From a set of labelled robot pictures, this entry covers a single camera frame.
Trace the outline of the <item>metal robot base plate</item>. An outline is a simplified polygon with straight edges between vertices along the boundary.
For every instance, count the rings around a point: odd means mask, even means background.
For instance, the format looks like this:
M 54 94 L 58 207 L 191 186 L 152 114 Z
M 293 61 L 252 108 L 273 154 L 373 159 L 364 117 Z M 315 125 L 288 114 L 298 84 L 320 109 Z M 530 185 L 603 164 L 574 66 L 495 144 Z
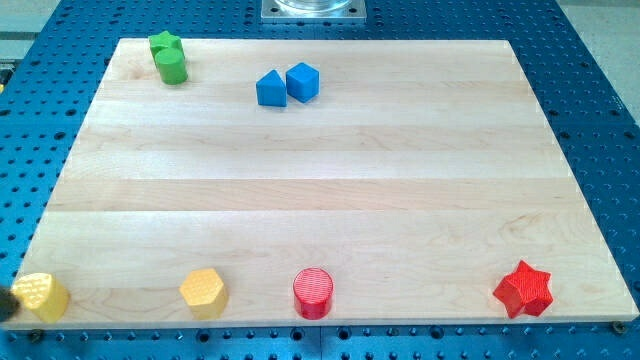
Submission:
M 365 0 L 262 0 L 262 23 L 364 23 Z

